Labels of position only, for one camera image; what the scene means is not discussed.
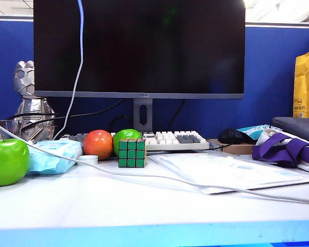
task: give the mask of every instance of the green rubik's cube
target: green rubik's cube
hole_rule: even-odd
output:
[[[119,141],[118,167],[145,167],[146,150],[144,139]]]

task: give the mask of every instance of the computer mouse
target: computer mouse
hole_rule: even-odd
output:
[[[224,144],[250,143],[251,138],[245,133],[236,129],[226,129],[218,136],[218,141]]]

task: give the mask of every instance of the purple lanyard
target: purple lanyard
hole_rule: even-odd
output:
[[[253,147],[252,158],[277,162],[279,166],[283,167],[296,167],[298,160],[309,163],[309,143],[293,138],[286,145],[274,146],[274,144],[290,138],[282,133],[273,135],[261,146]]]

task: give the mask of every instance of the ceiling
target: ceiling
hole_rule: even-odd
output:
[[[244,2],[246,22],[309,22],[309,0],[244,0]],[[0,15],[32,16],[33,0],[0,0]]]
[[[33,0],[0,0],[0,15],[33,15]]]

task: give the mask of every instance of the tape roll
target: tape roll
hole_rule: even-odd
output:
[[[97,155],[82,155],[78,157],[77,160],[87,162],[92,165],[97,165],[98,164],[98,156]]]

